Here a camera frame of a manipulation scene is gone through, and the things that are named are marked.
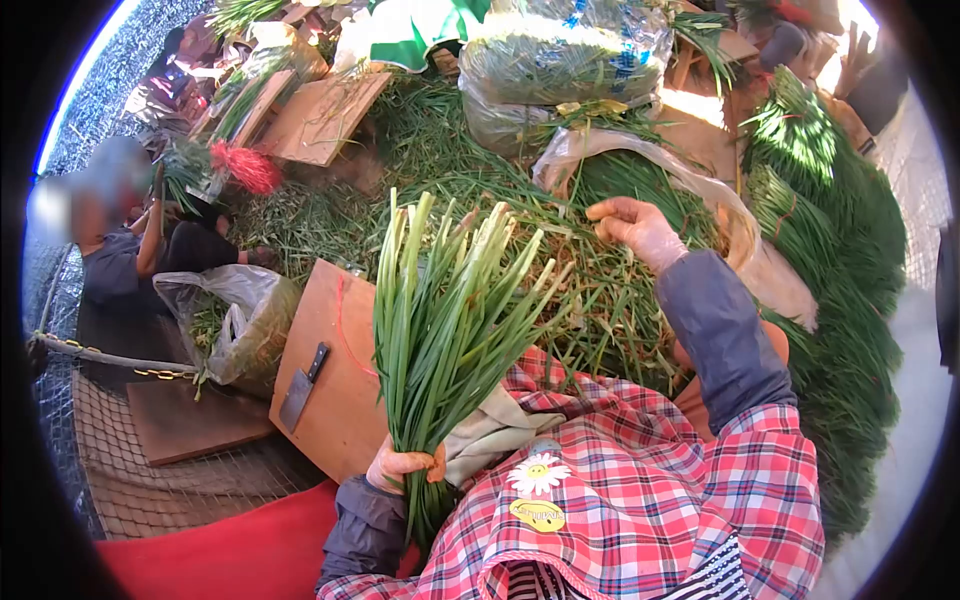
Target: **gloved hand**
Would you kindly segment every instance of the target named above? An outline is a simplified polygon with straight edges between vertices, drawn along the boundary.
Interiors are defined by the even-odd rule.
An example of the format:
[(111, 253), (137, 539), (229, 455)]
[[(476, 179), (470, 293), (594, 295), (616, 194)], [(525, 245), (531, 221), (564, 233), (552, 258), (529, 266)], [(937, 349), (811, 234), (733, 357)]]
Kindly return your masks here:
[(615, 196), (588, 208), (587, 218), (600, 221), (597, 237), (626, 244), (656, 276), (689, 252), (653, 204)]
[(444, 444), (440, 444), (433, 456), (425, 452), (394, 452), (394, 439), (388, 433), (380, 449), (377, 450), (370, 468), (367, 469), (367, 482), (386, 493), (403, 493), (403, 490), (390, 480), (403, 483), (403, 475), (422, 468), (428, 469), (426, 473), (428, 482), (437, 483), (444, 479), (446, 475)]

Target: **knife handle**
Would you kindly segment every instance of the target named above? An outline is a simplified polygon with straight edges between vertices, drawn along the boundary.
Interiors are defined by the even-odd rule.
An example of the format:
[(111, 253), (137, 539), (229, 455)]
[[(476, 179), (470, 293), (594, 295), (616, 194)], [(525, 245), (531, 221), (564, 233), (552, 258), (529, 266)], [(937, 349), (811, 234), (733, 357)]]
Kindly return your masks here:
[(310, 365), (310, 371), (306, 373), (306, 378), (310, 380), (310, 383), (317, 382), (317, 375), (320, 374), (320, 367), (324, 365), (326, 356), (330, 353), (330, 348), (320, 342), (317, 344), (317, 355), (313, 357), (313, 364)]

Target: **yellow smiley patch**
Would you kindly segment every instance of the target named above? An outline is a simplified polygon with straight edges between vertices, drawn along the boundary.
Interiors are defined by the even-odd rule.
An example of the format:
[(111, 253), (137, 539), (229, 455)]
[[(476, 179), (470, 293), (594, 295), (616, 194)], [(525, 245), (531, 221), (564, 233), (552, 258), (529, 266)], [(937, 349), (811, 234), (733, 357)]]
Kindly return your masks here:
[(518, 498), (511, 502), (510, 514), (542, 534), (553, 533), (566, 525), (564, 511), (546, 500)]

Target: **plaid shirt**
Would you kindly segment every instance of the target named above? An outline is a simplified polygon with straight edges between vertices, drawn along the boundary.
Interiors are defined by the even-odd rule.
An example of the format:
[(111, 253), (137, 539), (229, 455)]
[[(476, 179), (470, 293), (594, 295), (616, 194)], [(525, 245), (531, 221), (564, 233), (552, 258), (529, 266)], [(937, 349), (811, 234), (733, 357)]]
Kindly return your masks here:
[[(505, 563), (531, 560), (588, 598), (657, 598), (734, 533), (754, 598), (806, 596), (824, 534), (815, 449), (796, 408), (749, 409), (705, 444), (667, 398), (628, 381), (578, 373), (575, 396), (539, 389), (544, 363), (530, 348), (503, 384), (524, 410), (569, 421), (474, 478), (421, 576), (341, 577), (319, 598), (507, 598)], [(551, 370), (554, 386), (563, 378)], [(547, 533), (511, 511), (524, 496), (508, 475), (538, 454), (559, 459), (544, 461), (560, 468), (557, 485), (525, 495), (559, 509), (563, 526)], [(534, 516), (557, 518), (542, 510)]]

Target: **cleaver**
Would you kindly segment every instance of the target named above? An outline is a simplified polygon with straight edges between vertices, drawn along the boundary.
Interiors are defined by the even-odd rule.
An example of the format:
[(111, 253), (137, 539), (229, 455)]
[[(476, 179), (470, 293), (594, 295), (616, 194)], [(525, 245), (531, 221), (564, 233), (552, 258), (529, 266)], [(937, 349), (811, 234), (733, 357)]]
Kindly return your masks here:
[(329, 353), (330, 348), (324, 343), (319, 343), (310, 370), (303, 372), (303, 369), (297, 369), (294, 372), (294, 378), (290, 382), (290, 388), (287, 389), (287, 395), (283, 397), (283, 403), (280, 404), (280, 422), (291, 434), (297, 427), (297, 421), (300, 420), (306, 400), (313, 390), (313, 384), (316, 383), (317, 377), (320, 375), (320, 369)]

